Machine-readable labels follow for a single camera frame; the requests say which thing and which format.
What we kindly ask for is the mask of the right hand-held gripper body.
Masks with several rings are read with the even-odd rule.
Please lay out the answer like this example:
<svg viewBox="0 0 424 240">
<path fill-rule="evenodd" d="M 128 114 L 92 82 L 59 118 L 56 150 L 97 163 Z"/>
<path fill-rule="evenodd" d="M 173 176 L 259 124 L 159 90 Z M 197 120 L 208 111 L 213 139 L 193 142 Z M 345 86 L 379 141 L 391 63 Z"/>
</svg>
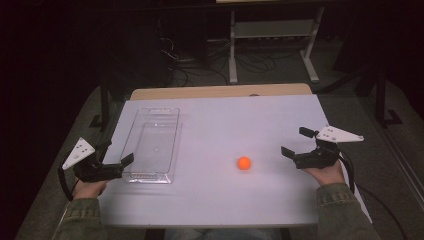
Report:
<svg viewBox="0 0 424 240">
<path fill-rule="evenodd" d="M 297 169 L 332 166 L 340 157 L 338 143 L 361 142 L 364 137 L 326 125 L 314 137 L 316 148 L 308 153 L 295 154 L 293 162 Z"/>
</svg>

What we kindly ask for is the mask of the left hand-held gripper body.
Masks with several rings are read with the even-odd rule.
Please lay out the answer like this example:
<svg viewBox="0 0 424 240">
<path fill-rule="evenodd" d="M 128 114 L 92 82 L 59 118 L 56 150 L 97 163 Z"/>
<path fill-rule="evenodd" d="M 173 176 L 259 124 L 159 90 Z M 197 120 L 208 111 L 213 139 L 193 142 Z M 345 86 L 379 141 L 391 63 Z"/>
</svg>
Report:
<svg viewBox="0 0 424 240">
<path fill-rule="evenodd" d="M 121 178 L 124 169 L 121 163 L 104 164 L 103 161 L 98 162 L 96 147 L 80 137 L 62 163 L 62 169 L 72 169 L 75 176 L 85 183 Z"/>
</svg>

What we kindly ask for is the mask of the clear plastic tray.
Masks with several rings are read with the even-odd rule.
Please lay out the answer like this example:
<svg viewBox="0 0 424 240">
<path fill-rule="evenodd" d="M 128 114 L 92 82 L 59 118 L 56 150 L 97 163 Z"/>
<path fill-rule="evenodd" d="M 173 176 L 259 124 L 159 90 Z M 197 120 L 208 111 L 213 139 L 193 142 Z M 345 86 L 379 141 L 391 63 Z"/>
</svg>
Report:
<svg viewBox="0 0 424 240">
<path fill-rule="evenodd" d="M 140 108 L 122 156 L 133 155 L 123 173 L 128 183 L 170 184 L 177 142 L 178 108 Z"/>
</svg>

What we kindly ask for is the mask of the person's right hand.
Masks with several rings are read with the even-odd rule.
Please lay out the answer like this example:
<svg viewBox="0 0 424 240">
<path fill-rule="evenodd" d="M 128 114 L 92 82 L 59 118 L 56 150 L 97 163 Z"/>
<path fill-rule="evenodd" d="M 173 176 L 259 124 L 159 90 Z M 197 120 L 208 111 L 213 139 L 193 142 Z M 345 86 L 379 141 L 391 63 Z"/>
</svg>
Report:
<svg viewBox="0 0 424 240">
<path fill-rule="evenodd" d="M 332 166 L 328 166 L 322 169 L 307 168 L 304 169 L 304 172 L 311 175 L 320 186 L 345 183 L 340 161 L 336 161 Z"/>
</svg>

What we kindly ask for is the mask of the person's left hand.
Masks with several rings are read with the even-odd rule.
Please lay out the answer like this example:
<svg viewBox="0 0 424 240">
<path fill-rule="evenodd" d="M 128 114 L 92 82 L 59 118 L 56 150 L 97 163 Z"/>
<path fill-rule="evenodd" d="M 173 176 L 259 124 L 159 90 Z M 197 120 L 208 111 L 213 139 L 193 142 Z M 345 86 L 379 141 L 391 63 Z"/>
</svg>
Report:
<svg viewBox="0 0 424 240">
<path fill-rule="evenodd" d="M 106 189 L 107 181 L 84 183 L 79 181 L 74 189 L 74 199 L 96 199 Z"/>
</svg>

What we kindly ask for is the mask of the black metal stand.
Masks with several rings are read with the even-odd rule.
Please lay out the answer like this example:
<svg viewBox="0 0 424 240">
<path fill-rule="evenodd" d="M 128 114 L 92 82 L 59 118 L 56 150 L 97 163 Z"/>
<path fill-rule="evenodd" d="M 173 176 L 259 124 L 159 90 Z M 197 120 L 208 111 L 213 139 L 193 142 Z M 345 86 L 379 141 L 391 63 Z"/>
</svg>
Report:
<svg viewBox="0 0 424 240">
<path fill-rule="evenodd" d="M 382 68 L 377 71 L 375 116 L 383 128 L 402 124 L 402 120 L 394 110 L 386 109 L 386 78 Z"/>
<path fill-rule="evenodd" d="M 91 128 L 99 128 L 103 132 L 110 120 L 110 106 L 109 106 L 109 89 L 106 76 L 103 75 L 100 79 L 100 113 L 95 115 L 90 123 Z"/>
</svg>

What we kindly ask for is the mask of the white table mat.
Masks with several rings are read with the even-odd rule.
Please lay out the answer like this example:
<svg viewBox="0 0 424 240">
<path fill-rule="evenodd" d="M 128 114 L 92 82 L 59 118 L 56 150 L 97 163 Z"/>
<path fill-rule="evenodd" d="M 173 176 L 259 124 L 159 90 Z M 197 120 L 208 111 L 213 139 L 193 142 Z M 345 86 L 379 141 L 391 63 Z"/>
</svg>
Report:
<svg viewBox="0 0 424 240">
<path fill-rule="evenodd" d="M 100 198 L 102 221 L 125 227 L 278 227 L 317 221 L 317 183 L 281 154 L 315 147 L 300 127 L 327 123 L 314 95 L 129 101 L 106 161 L 120 158 L 140 108 L 178 108 L 170 184 L 117 179 Z M 237 161 L 246 156 L 249 170 Z"/>
</svg>

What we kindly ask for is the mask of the white metal desk frame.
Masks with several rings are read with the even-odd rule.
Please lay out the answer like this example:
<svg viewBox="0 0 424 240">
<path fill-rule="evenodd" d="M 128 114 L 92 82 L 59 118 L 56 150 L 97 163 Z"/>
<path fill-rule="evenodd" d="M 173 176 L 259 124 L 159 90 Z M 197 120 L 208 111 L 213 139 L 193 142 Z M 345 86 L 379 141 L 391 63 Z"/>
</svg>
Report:
<svg viewBox="0 0 424 240">
<path fill-rule="evenodd" d="M 237 84 L 237 67 L 235 58 L 235 40 L 248 38 L 276 38 L 276 37 L 307 37 L 308 44 L 299 51 L 304 67 L 312 83 L 318 83 L 319 77 L 311 62 L 310 55 L 320 27 L 324 7 L 320 7 L 313 19 L 253 21 L 238 22 L 236 14 L 231 12 L 230 18 L 230 53 L 229 53 L 229 82 Z"/>
</svg>

